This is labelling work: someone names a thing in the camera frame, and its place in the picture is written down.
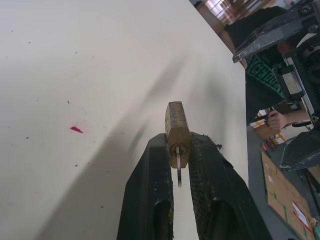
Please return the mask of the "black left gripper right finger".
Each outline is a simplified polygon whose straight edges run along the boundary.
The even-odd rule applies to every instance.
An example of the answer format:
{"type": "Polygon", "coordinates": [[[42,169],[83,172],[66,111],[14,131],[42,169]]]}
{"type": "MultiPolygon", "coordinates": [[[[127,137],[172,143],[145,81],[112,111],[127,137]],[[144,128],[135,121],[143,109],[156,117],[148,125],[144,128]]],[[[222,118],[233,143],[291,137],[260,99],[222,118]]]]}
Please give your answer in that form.
{"type": "Polygon", "coordinates": [[[272,240],[247,184],[208,136],[191,133],[188,170],[199,240],[272,240]]]}

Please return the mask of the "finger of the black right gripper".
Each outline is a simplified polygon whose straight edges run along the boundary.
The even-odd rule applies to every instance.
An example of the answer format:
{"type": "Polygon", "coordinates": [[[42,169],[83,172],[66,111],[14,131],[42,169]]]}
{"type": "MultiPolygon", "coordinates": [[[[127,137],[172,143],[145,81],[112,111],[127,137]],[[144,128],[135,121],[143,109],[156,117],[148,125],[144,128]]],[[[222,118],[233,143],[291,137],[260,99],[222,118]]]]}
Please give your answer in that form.
{"type": "Polygon", "coordinates": [[[320,1],[312,1],[256,28],[239,46],[232,60],[237,63],[296,35],[319,31],[320,1]]]}
{"type": "Polygon", "coordinates": [[[320,127],[301,132],[283,151],[282,171],[297,171],[320,164],[320,127]]]}

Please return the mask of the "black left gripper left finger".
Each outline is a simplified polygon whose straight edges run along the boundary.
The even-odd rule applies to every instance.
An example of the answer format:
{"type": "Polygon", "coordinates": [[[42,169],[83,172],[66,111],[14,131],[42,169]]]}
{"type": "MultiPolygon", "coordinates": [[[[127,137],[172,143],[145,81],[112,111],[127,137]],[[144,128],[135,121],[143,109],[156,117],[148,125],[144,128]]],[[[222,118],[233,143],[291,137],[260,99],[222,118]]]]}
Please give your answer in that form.
{"type": "Polygon", "coordinates": [[[124,191],[116,240],[173,240],[174,195],[167,138],[151,138],[124,191]]]}

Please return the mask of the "silver padlock key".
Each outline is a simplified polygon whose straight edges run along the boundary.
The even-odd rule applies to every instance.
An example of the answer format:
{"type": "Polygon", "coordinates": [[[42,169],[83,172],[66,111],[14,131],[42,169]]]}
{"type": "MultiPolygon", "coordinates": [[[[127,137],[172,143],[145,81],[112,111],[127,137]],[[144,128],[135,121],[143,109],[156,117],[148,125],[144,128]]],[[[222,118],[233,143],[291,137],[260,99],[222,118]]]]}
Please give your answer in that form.
{"type": "Polygon", "coordinates": [[[181,164],[181,153],[180,153],[180,147],[176,147],[176,162],[177,162],[177,181],[178,181],[178,187],[182,187],[182,164],[181,164]]]}

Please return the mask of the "brass padlock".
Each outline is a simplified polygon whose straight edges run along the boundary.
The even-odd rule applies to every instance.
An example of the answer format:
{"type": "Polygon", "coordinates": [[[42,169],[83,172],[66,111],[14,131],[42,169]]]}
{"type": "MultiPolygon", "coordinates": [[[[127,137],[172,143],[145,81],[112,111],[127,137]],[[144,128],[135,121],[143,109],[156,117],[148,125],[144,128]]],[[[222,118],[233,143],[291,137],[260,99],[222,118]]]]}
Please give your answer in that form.
{"type": "Polygon", "coordinates": [[[191,133],[181,101],[169,102],[165,111],[165,133],[167,138],[170,165],[178,168],[177,147],[179,147],[180,167],[185,168],[191,152],[191,133]]]}

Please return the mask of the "person's bare hand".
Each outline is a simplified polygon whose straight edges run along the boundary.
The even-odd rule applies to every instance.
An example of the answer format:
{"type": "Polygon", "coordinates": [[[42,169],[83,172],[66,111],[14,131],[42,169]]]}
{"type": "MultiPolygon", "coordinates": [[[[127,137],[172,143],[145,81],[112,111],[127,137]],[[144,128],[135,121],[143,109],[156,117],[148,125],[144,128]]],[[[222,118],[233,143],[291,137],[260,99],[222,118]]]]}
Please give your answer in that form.
{"type": "Polygon", "coordinates": [[[288,119],[285,115],[273,110],[267,114],[266,124],[274,130],[281,130],[288,124],[288,119]]]}

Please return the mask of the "cardboard box with yellow tape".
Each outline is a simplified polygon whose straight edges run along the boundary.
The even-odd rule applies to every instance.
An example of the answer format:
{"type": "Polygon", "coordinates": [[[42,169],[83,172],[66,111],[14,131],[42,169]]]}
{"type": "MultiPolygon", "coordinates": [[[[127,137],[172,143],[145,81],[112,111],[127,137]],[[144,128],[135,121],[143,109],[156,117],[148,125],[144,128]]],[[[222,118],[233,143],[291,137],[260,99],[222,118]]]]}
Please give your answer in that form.
{"type": "Polygon", "coordinates": [[[279,145],[284,144],[287,138],[281,133],[280,130],[272,129],[266,124],[266,117],[268,112],[266,110],[260,110],[257,116],[250,123],[250,126],[254,131],[265,140],[273,150],[279,145]]]}

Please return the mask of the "red pen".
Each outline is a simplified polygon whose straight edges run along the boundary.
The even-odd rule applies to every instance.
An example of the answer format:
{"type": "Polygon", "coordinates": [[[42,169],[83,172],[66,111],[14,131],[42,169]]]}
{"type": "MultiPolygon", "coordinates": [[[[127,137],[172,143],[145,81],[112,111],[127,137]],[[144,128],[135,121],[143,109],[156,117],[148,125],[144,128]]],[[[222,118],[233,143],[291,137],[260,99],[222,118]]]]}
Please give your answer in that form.
{"type": "Polygon", "coordinates": [[[261,145],[264,153],[268,156],[268,158],[271,158],[271,155],[270,155],[270,153],[268,152],[267,147],[266,147],[263,143],[261,143],[260,145],[261,145]]]}

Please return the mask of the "person in black t-shirt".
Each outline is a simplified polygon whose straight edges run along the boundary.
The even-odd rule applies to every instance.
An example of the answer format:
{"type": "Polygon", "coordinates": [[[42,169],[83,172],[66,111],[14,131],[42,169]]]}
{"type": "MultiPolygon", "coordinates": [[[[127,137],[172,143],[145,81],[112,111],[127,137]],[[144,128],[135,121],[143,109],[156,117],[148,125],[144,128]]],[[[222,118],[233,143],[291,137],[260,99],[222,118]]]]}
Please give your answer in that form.
{"type": "MultiPolygon", "coordinates": [[[[224,31],[237,49],[247,37],[258,27],[271,19],[286,13],[279,7],[262,8],[253,14],[227,24],[224,31]]],[[[274,106],[284,100],[282,89],[273,69],[284,60],[276,45],[269,47],[245,59],[245,92],[246,92],[246,124],[248,125],[260,110],[274,106]]]]}

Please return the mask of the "flat brown cardboard box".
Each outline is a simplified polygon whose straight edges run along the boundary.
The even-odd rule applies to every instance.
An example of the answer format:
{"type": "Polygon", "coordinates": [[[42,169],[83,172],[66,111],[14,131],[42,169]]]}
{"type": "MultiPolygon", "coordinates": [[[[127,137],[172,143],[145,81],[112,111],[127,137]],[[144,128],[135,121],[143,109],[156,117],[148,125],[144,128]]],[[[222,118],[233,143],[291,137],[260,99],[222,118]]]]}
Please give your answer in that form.
{"type": "Polygon", "coordinates": [[[261,152],[266,200],[269,207],[300,240],[316,240],[309,205],[265,152],[261,152]]]}

